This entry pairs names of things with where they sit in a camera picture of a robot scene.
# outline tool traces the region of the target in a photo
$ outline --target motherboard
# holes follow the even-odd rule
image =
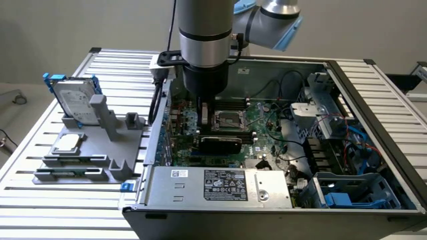
[[[283,170],[289,163],[278,158],[286,153],[281,119],[286,118],[286,104],[273,102],[223,102],[217,105],[213,128],[209,133],[198,128],[198,113],[193,101],[183,101],[171,111],[173,125],[173,165],[179,167],[266,168]],[[225,154],[223,148],[205,140],[215,138],[234,141],[238,152]]]

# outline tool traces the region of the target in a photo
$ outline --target gray stand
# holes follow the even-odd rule
[[[105,95],[94,95],[90,102],[101,125],[79,128],[74,118],[63,117],[66,127],[42,159],[35,184],[118,184],[133,177],[146,119],[135,112],[117,118],[106,102]],[[67,150],[59,144],[66,135],[79,136],[77,145]]]

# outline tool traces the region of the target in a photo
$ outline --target green circuit board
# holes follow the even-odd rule
[[[270,104],[262,102],[262,105],[270,109]],[[257,106],[250,107],[243,113],[245,120],[245,131],[257,132],[257,138],[254,144],[243,144],[239,154],[230,155],[207,155],[201,154],[197,148],[195,136],[198,127],[198,114],[197,109],[193,105],[187,105],[182,108],[182,126],[178,126],[174,132],[177,133],[173,137],[174,149],[173,149],[173,165],[179,167],[217,167],[217,168],[243,168],[246,160],[258,160],[263,154],[271,154],[273,146],[277,150],[281,149],[283,143],[278,142],[269,136],[269,128],[266,120],[269,119],[270,124],[274,124],[270,134],[282,139],[282,133],[275,131],[277,128],[277,114],[274,110],[261,114],[261,109]],[[239,131],[242,129],[225,127],[222,131]]]

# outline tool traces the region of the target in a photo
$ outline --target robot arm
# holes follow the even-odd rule
[[[233,32],[245,33],[249,43],[286,51],[301,27],[303,17],[298,0],[241,0],[234,6]]]
[[[233,38],[239,54],[249,43],[285,51],[303,20],[297,3],[266,0],[255,6],[255,0],[177,0],[181,51],[163,52],[158,65],[182,65],[185,86],[198,99],[201,126],[210,128],[215,96],[229,84]]]

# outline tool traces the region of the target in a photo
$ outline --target circuit board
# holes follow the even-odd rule
[[[255,165],[263,159],[269,160],[274,170],[282,170],[286,163],[277,163],[277,151],[283,147],[283,143],[274,140],[270,134],[282,139],[281,129],[277,129],[278,117],[274,110],[271,110],[270,103],[261,102],[265,110],[258,106],[259,102],[253,103],[251,106],[242,111],[245,129],[249,132],[257,132],[257,140],[254,144],[243,144],[241,153],[230,155],[202,154],[197,146],[197,131],[198,129],[198,113],[193,102],[181,105],[177,114],[174,137],[173,137],[173,165],[179,167],[217,167],[217,168],[255,168]],[[227,128],[229,131],[242,131],[241,128]]]

